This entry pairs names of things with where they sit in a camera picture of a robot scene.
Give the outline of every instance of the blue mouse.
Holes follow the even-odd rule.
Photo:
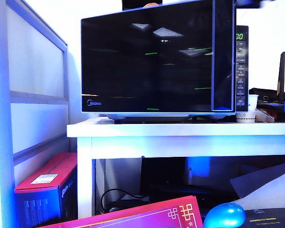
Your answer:
[[[237,228],[245,222],[245,218],[245,211],[240,205],[223,203],[208,212],[203,228]]]

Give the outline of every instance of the router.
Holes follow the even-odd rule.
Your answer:
[[[279,77],[277,82],[277,90],[252,88],[249,94],[257,94],[257,108],[269,109],[272,111],[284,111],[285,101],[285,52],[280,57]]]

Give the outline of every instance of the blue light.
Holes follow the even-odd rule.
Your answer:
[[[207,177],[210,172],[210,157],[189,157],[188,167],[192,169],[189,178],[193,176]]]

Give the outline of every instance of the black cable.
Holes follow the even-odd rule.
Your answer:
[[[101,206],[101,209],[103,210],[103,213],[105,213],[105,207],[104,207],[104,205],[103,205],[103,198],[104,198],[105,194],[107,194],[107,193],[110,192],[110,191],[114,191],[114,190],[122,191],[123,193],[125,193],[125,194],[127,194],[127,195],[129,195],[129,196],[132,196],[132,197],[134,197],[134,198],[137,198],[137,199],[142,199],[142,198],[145,197],[145,196],[135,196],[135,195],[132,195],[132,194],[130,194],[130,193],[128,193],[127,191],[122,190],[122,189],[109,189],[109,190],[105,191],[105,192],[102,194],[101,198],[100,198],[100,206]]]

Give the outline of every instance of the red box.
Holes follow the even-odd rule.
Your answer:
[[[15,188],[18,227],[77,219],[77,153],[54,156]]]
[[[43,228],[202,228],[199,212],[196,198],[186,196]]]

